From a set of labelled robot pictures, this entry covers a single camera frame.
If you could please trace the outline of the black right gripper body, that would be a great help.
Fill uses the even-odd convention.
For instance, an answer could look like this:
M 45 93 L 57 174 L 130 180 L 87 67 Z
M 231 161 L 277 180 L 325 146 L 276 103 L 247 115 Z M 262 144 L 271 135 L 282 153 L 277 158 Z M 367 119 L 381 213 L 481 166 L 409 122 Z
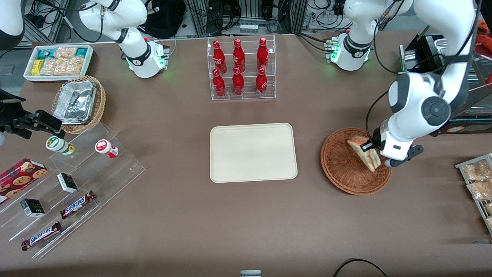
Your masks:
M 23 117 L 26 112 L 23 109 L 22 102 L 26 99 L 14 96 L 5 90 L 0 90 L 0 126 L 11 124 L 14 119 Z

